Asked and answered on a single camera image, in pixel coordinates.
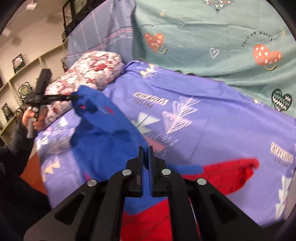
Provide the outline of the black jacket left forearm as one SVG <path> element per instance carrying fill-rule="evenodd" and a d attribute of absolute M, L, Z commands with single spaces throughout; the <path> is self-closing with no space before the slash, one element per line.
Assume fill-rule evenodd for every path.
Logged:
<path fill-rule="evenodd" d="M 12 141 L 1 147 L 1 182 L 19 178 L 29 161 L 34 145 L 34 138 L 27 138 L 28 130 L 19 122 Z"/>

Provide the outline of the person's left hand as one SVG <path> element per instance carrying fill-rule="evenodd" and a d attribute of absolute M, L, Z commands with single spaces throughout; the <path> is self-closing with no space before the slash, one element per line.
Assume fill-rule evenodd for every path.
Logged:
<path fill-rule="evenodd" d="M 22 124 L 28 128 L 29 120 L 32 118 L 34 120 L 33 127 L 34 130 L 42 131 L 46 127 L 45 118 L 48 114 L 48 109 L 45 107 L 40 114 L 35 113 L 32 111 L 32 108 L 29 107 L 22 117 Z"/>

